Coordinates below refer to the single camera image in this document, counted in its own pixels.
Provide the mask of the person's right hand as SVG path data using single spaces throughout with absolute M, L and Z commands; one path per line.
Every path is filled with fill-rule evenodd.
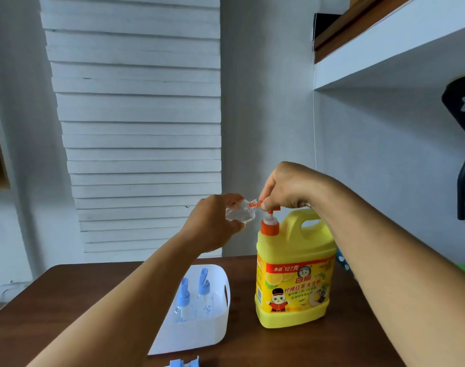
M 288 161 L 278 164 L 270 176 L 282 178 L 285 188 L 285 208 L 292 209 L 301 207 L 315 209 L 321 197 L 335 183 L 332 177 Z

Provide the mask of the person's left hand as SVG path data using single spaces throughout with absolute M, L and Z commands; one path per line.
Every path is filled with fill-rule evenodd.
M 178 236 L 197 254 L 209 253 L 224 247 L 231 237 L 240 232 L 245 224 L 228 221 L 221 195 L 201 199 L 190 213 Z

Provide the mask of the small clear plastic bottle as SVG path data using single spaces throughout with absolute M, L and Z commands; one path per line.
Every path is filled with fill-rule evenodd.
M 259 206 L 260 203 L 257 200 L 242 199 L 226 208 L 225 217 L 228 221 L 240 221 L 246 224 L 255 219 L 255 212 Z

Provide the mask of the orange pump dispenser head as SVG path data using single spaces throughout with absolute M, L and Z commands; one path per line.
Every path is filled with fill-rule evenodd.
M 257 201 L 249 202 L 248 208 L 253 218 L 255 218 L 256 211 L 260 210 L 261 203 Z M 264 236 L 276 236 L 279 234 L 279 222 L 274 216 L 275 211 L 280 211 L 281 207 L 275 207 L 273 210 L 268 210 L 266 215 L 261 221 L 260 233 Z

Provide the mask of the person's left forearm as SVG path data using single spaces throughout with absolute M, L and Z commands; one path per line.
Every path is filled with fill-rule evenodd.
M 175 235 L 27 367 L 141 367 L 187 269 L 223 245 L 207 234 Z

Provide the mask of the person's right forearm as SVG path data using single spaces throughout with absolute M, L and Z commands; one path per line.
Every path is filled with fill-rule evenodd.
M 465 367 L 465 272 L 332 177 L 314 172 L 309 203 L 404 364 Z

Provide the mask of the yellow dish soap jug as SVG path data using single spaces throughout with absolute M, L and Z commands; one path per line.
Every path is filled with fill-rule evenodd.
M 264 328 L 301 325 L 325 316 L 337 246 L 312 209 L 291 211 L 276 236 L 257 236 L 255 309 Z

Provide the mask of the blue white dotted item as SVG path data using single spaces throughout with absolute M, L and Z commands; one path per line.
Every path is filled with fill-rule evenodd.
M 335 254 L 335 259 L 345 271 L 347 271 L 348 273 L 352 273 L 350 265 L 348 264 L 348 262 L 346 261 L 346 258 L 344 257 L 344 255 L 342 254 L 342 252 L 339 250 L 338 247 L 337 247 L 337 251 Z

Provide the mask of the clear bottle with blue pump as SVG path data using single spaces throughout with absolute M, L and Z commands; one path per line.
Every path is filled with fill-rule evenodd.
M 198 295 L 196 297 L 195 318 L 197 320 L 214 316 L 214 292 L 211 290 L 208 275 L 209 270 L 203 267 L 199 276 Z
M 175 308 L 175 322 L 187 322 L 192 319 L 193 309 L 191 304 L 190 292 L 188 290 L 188 279 L 184 277 L 177 293 L 177 302 Z

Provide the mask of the white louvered shutter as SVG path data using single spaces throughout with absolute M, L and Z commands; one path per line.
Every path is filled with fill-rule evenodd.
M 88 263 L 143 261 L 222 193 L 221 0 L 40 0 Z

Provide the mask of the white plastic basket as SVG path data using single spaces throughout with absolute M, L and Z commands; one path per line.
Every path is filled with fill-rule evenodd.
M 208 277 L 211 290 L 214 292 L 215 311 L 214 316 L 197 320 L 195 318 L 196 297 L 199 276 L 203 267 L 209 270 Z M 215 264 L 192 265 L 184 277 L 188 279 L 188 290 L 193 309 L 192 319 L 187 322 L 175 322 L 178 288 L 148 356 L 215 345 L 223 340 L 226 334 L 231 294 L 229 279 L 224 269 Z

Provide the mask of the loose blue pump cap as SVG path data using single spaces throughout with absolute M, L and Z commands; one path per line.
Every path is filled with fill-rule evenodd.
M 200 358 L 196 356 L 188 362 L 183 359 L 174 359 L 170 360 L 169 364 L 164 367 L 200 367 Z

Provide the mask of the brown wooden board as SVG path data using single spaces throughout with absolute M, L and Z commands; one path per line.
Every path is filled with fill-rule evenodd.
M 314 15 L 313 54 L 319 63 L 410 0 L 350 0 L 343 14 Z

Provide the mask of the white wall shelf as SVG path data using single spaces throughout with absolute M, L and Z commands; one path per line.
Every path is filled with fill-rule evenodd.
M 465 76 L 465 0 L 409 0 L 314 66 L 314 90 L 444 88 Z

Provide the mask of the black metal bracket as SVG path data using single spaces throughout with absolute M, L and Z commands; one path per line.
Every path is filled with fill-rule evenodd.
M 465 132 L 465 75 L 447 84 L 442 103 Z M 457 218 L 465 220 L 465 160 L 457 178 Z

